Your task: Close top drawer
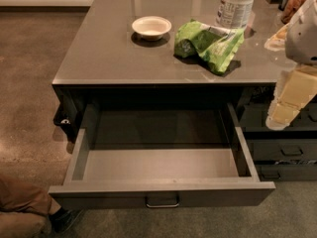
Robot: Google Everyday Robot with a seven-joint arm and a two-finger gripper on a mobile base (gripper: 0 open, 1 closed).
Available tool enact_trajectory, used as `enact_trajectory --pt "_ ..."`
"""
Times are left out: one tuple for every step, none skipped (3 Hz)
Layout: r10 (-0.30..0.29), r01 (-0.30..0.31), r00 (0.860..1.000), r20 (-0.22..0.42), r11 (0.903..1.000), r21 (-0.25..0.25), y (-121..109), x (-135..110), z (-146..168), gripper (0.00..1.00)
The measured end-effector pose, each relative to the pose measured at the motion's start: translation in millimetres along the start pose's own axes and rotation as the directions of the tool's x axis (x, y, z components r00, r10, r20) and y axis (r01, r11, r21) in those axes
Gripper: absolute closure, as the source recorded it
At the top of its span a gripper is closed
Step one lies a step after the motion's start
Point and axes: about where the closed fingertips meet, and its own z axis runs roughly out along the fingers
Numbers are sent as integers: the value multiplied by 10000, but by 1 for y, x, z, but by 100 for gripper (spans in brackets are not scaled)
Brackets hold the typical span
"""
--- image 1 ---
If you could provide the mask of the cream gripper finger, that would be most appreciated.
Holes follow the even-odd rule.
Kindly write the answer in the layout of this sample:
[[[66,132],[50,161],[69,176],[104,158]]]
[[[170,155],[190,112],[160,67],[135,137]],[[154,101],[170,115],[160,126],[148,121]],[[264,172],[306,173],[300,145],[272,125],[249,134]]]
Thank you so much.
[[[265,124],[270,130],[281,131],[288,127],[298,114],[296,108],[273,101],[269,106]]]
[[[277,103],[295,109],[304,108],[317,94],[317,67],[298,64],[284,71],[276,84]]]

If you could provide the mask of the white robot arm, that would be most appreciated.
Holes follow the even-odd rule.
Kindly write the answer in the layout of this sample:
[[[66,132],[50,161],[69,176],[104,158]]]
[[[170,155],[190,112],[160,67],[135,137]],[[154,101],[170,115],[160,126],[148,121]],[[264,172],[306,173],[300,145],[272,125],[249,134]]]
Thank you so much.
[[[317,95],[317,0],[306,0],[265,47],[273,42],[284,44],[286,57],[296,62],[280,74],[265,120],[270,130],[280,131]]]

